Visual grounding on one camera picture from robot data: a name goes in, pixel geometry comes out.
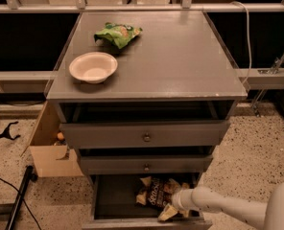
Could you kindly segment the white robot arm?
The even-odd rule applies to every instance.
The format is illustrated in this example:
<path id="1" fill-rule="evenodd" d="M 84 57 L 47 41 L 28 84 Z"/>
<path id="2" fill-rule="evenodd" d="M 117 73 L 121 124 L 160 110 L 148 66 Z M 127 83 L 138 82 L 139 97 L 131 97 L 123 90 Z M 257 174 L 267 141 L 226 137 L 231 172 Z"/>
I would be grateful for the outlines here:
<path id="1" fill-rule="evenodd" d="M 179 189 L 158 219 L 165 221 L 178 211 L 188 210 L 224 213 L 257 230 L 284 230 L 284 183 L 273 190 L 267 203 L 220 195 L 203 186 Z"/>

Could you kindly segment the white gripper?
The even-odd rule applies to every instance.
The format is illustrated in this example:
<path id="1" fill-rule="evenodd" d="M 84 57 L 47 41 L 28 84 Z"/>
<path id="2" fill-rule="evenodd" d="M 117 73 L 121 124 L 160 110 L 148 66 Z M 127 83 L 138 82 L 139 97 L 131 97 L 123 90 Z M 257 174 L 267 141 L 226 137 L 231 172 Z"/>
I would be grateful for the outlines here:
<path id="1" fill-rule="evenodd" d="M 158 216 L 159 221 L 166 221 L 178 213 L 178 210 L 187 211 L 194 208 L 192 189 L 180 189 L 172 194 L 172 204 L 168 203 Z"/>

